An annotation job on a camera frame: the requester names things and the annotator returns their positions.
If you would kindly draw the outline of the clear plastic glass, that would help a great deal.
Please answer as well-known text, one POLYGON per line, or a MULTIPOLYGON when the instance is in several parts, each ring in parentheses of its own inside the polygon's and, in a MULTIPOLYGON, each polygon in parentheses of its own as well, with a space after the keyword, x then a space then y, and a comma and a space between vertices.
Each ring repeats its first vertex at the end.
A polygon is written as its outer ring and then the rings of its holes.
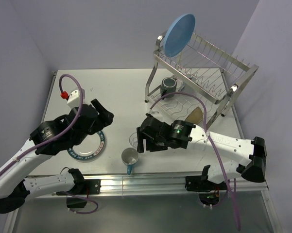
POLYGON ((131 136, 129 137, 129 143, 133 148, 137 149, 138 146, 137 133, 131 134, 131 136))

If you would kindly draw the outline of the teal mug white inside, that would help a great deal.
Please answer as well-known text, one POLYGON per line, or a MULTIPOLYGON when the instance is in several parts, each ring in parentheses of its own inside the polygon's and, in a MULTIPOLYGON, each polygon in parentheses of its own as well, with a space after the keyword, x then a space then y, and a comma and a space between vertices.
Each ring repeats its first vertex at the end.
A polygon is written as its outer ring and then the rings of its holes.
POLYGON ((139 160, 139 153, 135 148, 126 148, 121 153, 121 160, 127 166, 127 175, 131 175, 134 164, 139 160))

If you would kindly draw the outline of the white plate green rim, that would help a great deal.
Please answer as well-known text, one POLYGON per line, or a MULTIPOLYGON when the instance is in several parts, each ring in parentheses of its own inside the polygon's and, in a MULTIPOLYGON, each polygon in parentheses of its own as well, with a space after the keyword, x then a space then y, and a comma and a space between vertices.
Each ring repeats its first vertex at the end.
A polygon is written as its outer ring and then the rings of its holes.
POLYGON ((74 160, 90 162, 96 159, 106 146, 106 137, 103 131, 88 135, 81 144, 67 149, 68 155, 74 160))

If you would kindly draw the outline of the black bowl tan outside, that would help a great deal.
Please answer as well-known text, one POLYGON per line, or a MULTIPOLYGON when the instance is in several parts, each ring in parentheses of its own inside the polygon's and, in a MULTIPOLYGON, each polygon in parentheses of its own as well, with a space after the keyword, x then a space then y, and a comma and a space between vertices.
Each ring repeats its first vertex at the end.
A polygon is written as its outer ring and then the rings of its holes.
POLYGON ((204 119, 204 114, 200 107, 196 107, 185 119, 186 122, 198 125, 204 119))

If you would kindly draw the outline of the black mug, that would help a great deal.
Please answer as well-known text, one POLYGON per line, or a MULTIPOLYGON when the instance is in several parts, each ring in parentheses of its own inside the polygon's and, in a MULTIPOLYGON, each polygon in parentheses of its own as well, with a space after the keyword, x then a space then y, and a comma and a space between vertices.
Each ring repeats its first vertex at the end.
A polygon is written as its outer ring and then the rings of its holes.
MULTIPOLYGON (((161 86, 160 86, 160 95, 164 96, 169 93, 176 92, 177 82, 175 78, 172 77, 166 77, 162 80, 161 86)), ((171 99, 174 97, 174 94, 170 94, 167 96, 168 99, 171 99)))

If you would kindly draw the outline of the grey blue plastic cup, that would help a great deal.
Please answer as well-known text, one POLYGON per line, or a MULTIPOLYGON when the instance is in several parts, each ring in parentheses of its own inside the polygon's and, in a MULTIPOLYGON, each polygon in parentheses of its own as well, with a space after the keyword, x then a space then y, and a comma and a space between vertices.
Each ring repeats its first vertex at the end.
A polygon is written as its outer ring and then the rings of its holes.
MULTIPOLYGON (((193 81, 194 83, 196 82, 196 77, 192 75, 187 75, 186 76, 188 79, 193 81)), ((189 85, 187 85, 185 82, 182 82, 181 86, 178 89, 178 92, 184 92, 184 93, 189 93, 189 94, 194 94, 195 91, 192 89, 189 85)))

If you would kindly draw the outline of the stainless steel dish rack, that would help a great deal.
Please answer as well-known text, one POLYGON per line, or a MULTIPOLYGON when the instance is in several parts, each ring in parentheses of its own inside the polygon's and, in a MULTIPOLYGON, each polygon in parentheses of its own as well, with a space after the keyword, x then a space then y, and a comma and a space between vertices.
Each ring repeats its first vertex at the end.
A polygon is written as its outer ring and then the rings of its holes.
POLYGON ((218 117, 227 115, 258 66, 245 64, 196 33, 178 55, 167 57, 163 50, 165 35, 166 32, 163 32, 156 39, 154 66, 145 86, 145 102, 154 103, 160 97, 161 83, 154 87, 151 84, 158 68, 162 67, 168 72, 166 77, 176 79, 177 94, 171 99, 160 100, 157 107, 173 120, 184 120, 196 107, 200 107, 200 103, 188 93, 178 92, 185 82, 194 89, 192 95, 206 106, 206 125, 210 127, 218 117), (188 74, 196 77, 195 83, 186 77, 188 74))

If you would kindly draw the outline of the blue plastic plate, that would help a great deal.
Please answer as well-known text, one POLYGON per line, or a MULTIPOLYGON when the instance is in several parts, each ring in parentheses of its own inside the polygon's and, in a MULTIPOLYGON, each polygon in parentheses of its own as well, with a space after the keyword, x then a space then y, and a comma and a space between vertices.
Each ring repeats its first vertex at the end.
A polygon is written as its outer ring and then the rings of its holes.
POLYGON ((195 22, 193 14, 184 14, 172 23, 163 42, 163 50, 167 57, 175 57, 184 49, 191 39, 195 22))

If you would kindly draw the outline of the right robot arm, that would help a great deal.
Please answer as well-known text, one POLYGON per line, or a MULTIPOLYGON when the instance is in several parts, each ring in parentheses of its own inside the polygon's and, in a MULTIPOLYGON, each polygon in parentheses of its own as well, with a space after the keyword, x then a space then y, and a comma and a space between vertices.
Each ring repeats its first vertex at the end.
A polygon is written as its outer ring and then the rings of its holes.
POLYGON ((238 177, 253 183, 266 181, 267 150, 265 140, 261 137, 238 139, 205 131, 183 120, 167 124, 147 115, 141 126, 137 127, 137 151, 157 152, 169 148, 216 154, 219 165, 205 166, 199 180, 205 189, 212 189, 216 184, 238 177), (221 157, 227 158, 228 162, 223 163, 221 157))

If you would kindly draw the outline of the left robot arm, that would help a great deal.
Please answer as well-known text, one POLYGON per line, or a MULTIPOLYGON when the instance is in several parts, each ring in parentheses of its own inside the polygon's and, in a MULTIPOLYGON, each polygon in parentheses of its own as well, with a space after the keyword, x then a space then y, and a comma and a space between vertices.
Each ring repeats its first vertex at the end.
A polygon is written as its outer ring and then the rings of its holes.
POLYGON ((43 195, 83 192, 86 182, 76 168, 42 178, 28 178, 28 175, 59 152, 81 144, 88 135, 101 132, 112 124, 113 118, 114 114, 94 99, 90 105, 83 104, 67 115, 42 122, 23 147, 0 168, 0 214, 43 195))

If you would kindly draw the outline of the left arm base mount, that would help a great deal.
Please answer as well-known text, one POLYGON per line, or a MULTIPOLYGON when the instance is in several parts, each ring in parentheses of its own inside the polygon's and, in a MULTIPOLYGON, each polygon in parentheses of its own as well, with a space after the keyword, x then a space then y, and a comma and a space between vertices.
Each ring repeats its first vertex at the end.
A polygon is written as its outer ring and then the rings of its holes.
POLYGON ((68 191, 68 195, 64 192, 56 192, 58 196, 67 196, 66 206, 69 210, 81 212, 87 204, 91 195, 98 195, 100 193, 101 180, 100 179, 86 179, 85 184, 79 191, 68 191))

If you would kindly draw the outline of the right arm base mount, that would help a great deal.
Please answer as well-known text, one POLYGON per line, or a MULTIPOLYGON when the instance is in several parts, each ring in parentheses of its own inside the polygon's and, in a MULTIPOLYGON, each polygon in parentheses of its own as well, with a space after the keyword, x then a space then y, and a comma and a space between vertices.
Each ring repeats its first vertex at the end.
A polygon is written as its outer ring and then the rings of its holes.
POLYGON ((185 181, 185 189, 198 193, 199 203, 204 208, 212 209, 219 206, 229 195, 225 182, 216 184, 202 180, 202 176, 186 176, 185 181))

